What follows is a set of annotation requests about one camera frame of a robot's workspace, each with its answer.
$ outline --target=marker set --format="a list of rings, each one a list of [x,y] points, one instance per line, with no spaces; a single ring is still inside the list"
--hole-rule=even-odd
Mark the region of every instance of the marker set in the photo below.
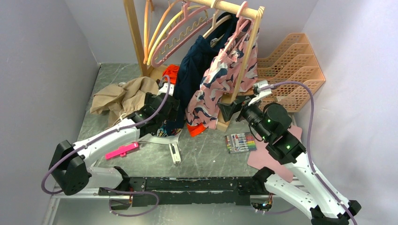
[[[225,136],[225,143],[229,153],[247,152],[256,150],[254,137],[250,132]]]

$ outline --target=khaki cloth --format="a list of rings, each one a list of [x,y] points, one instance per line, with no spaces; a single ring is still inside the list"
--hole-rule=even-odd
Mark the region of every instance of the khaki cloth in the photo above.
[[[91,114],[101,114],[109,110],[108,126],[120,122],[119,117],[127,117],[144,106],[145,94],[157,94],[159,86],[149,77],[139,77],[121,87],[111,84],[94,94]]]

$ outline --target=gray marble tabletop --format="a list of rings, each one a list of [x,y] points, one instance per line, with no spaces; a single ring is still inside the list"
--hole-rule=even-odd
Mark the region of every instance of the gray marble tabletop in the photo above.
[[[92,93],[95,94],[111,83],[127,82],[140,76],[136,64],[102,64]],[[78,140],[87,139],[107,128],[107,114],[92,115],[87,105],[84,121]],[[207,129],[202,134],[191,137],[184,128],[180,134],[181,164],[173,164],[168,145],[140,144],[138,151],[125,157],[98,160],[96,166],[120,166],[129,176],[253,176],[257,169],[247,165],[249,153],[229,154],[224,136],[227,134],[248,132],[246,121],[231,122],[227,132]]]

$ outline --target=wooden clothes rack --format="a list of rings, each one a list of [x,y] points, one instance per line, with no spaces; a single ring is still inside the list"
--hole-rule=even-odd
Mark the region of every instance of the wooden clothes rack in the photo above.
[[[200,5],[212,7],[212,3],[214,0],[189,0],[190,2],[194,2]],[[167,68],[165,65],[161,65],[157,68],[154,68],[152,66],[147,66],[144,64],[144,48],[142,45],[142,40],[141,40],[141,34],[139,31],[139,26],[138,26],[138,19],[137,19],[137,13],[134,5],[134,0],[123,0],[124,2],[124,8],[126,10],[126,15],[127,15],[127,21],[129,23],[130,27],[130,32],[131,32],[131,37],[133,39],[134,43],[134,48],[136,51],[137,55],[137,60],[139,64],[139,68],[141,70],[142,76],[148,76],[152,79],[161,79],[163,75],[163,71]],[[219,9],[222,11],[226,11],[229,13],[237,14],[238,11],[240,10],[241,6],[236,5],[227,1],[223,0],[218,0],[215,1],[216,3],[213,5],[212,8]],[[242,11],[240,12],[240,15],[249,19],[254,20],[254,26],[253,30],[250,34],[250,38],[248,41],[249,46],[253,46],[254,40],[257,36],[257,31],[260,27],[260,22],[262,19],[264,13],[264,7],[259,7],[258,10],[252,9],[252,8],[243,8]],[[239,71],[239,75],[236,81],[236,86],[234,89],[234,93],[232,94],[224,94],[223,97],[221,98],[221,101],[224,103],[231,103],[236,99],[236,96],[238,95],[239,92],[239,86],[242,81],[243,75],[245,73],[246,65],[249,60],[249,55],[251,52],[252,48],[246,48],[245,55],[243,57],[243,62],[242,66]],[[218,115],[218,122],[217,122],[217,129],[226,131],[229,125],[229,121],[225,122],[224,119],[222,118],[222,114],[219,113]]]

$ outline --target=orange cloth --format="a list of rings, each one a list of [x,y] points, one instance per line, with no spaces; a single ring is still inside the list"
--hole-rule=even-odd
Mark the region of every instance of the orange cloth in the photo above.
[[[206,127],[204,127],[203,124],[199,124],[197,126],[189,126],[187,124],[187,128],[191,137],[195,137],[196,135],[199,135],[206,130]]]
[[[175,85],[177,82],[177,73],[178,73],[179,68],[180,68],[179,66],[171,64],[163,72],[163,76],[168,75],[170,77],[170,82]]]

